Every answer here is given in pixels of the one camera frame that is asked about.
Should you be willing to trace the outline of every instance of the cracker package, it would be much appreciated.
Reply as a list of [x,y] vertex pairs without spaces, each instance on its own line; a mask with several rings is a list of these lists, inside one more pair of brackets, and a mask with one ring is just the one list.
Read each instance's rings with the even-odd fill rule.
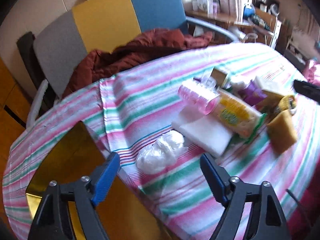
[[219,89],[220,103],[212,111],[224,125],[249,143],[263,124],[266,114],[261,114],[234,95]]

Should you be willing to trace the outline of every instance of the metal screw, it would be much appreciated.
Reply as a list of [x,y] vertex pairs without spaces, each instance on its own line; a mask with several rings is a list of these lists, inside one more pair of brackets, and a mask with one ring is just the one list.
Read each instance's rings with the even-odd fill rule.
[[237,182],[240,181],[240,179],[239,179],[237,176],[232,176],[232,177],[230,178],[230,181],[232,181],[233,183],[237,183]]
[[90,179],[89,176],[82,176],[81,177],[81,181],[83,181],[83,182],[87,182],[87,181],[89,181],[89,179]]
[[271,183],[269,181],[262,182],[262,185],[265,187],[271,187]]
[[57,185],[57,181],[56,180],[50,181],[49,186],[54,187],[55,185]]

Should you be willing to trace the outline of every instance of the striped tablecloth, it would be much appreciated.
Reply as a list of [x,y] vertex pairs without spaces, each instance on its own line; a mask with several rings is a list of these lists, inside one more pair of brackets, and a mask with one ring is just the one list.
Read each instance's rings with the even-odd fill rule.
[[[161,173],[145,175],[135,159],[138,151],[171,129],[171,121],[183,108],[177,96],[181,82],[214,67],[232,74],[273,79],[289,90],[303,76],[284,57],[262,44],[234,43],[191,50],[164,57],[108,79],[100,80],[65,98],[36,121],[11,146],[4,172],[3,198],[10,225],[21,240],[28,237],[31,218],[25,190],[41,161],[78,121],[93,130],[97,145],[119,153],[119,177],[141,201],[181,239],[210,238],[223,207],[217,203],[201,172],[204,152],[195,144]],[[319,158],[320,114],[316,103],[297,95],[293,117],[299,141],[282,155],[269,144],[266,129],[249,145],[232,142],[217,162],[231,176],[244,182],[272,183],[284,214],[296,208],[286,188],[301,198]],[[242,237],[249,207],[246,206],[237,237]]]

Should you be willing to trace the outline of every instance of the gray chair panel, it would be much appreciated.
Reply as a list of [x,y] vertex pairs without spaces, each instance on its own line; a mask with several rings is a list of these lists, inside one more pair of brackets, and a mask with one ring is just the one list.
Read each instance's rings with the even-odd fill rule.
[[61,98],[74,68],[87,55],[72,12],[49,24],[36,37],[33,47],[46,79]]

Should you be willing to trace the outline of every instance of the yellow chair panel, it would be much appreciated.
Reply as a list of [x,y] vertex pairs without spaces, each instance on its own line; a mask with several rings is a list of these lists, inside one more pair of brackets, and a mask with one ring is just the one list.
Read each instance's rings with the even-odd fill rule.
[[141,33],[131,0],[89,0],[72,12],[88,52],[112,52]]

